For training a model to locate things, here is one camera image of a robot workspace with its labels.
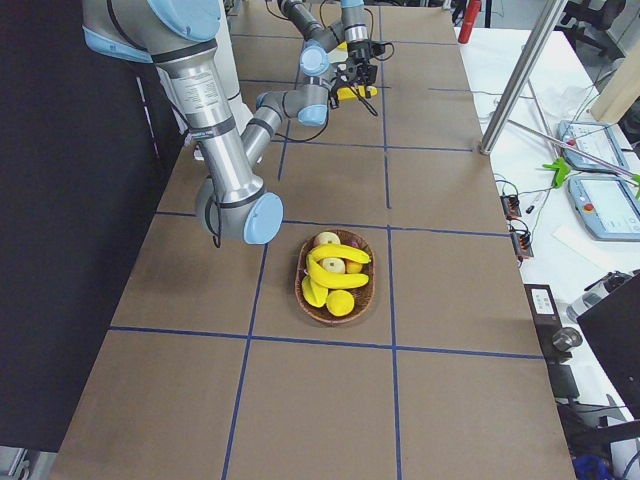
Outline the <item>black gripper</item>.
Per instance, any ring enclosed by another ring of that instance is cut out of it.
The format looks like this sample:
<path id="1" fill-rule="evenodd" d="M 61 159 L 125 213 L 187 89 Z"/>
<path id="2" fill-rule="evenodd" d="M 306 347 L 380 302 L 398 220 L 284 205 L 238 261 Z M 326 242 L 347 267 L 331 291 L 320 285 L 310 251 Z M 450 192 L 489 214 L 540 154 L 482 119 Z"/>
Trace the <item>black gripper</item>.
<path id="1" fill-rule="evenodd" d="M 356 65 L 362 65 L 362 83 L 366 86 L 374 85 L 377 79 L 378 66 L 369 63 L 372 57 L 371 41 L 350 41 L 348 43 L 348 57 Z"/>
<path id="2" fill-rule="evenodd" d="M 339 70 L 329 72 L 329 92 L 337 93 L 341 89 L 351 90 L 352 83 L 359 83 L 358 67 L 352 63 L 339 64 Z"/>

